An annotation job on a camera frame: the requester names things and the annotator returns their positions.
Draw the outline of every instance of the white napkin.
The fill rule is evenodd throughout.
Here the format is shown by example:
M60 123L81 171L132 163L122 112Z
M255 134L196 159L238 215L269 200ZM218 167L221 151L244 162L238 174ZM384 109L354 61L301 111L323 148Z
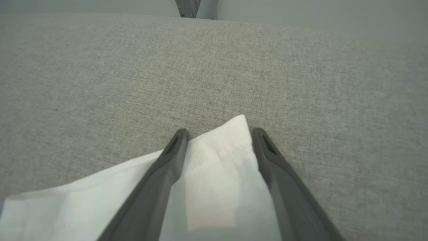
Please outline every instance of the white napkin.
M162 150L71 184L10 196L0 240L96 241ZM159 240L280 240L244 115L189 142Z

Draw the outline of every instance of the gray fabric surface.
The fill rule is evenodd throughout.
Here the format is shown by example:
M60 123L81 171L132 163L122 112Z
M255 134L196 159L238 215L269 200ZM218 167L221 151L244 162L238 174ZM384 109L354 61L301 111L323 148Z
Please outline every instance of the gray fabric surface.
M0 198L245 114L348 240L428 238L428 48L114 14L0 16Z

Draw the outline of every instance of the folded napkin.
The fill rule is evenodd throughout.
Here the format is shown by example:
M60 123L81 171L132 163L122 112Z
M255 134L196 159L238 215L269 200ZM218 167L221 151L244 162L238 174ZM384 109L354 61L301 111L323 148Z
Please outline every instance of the folded napkin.
M189 141L160 241L281 240L244 115ZM6 198L0 240L96 241L162 150L73 183Z

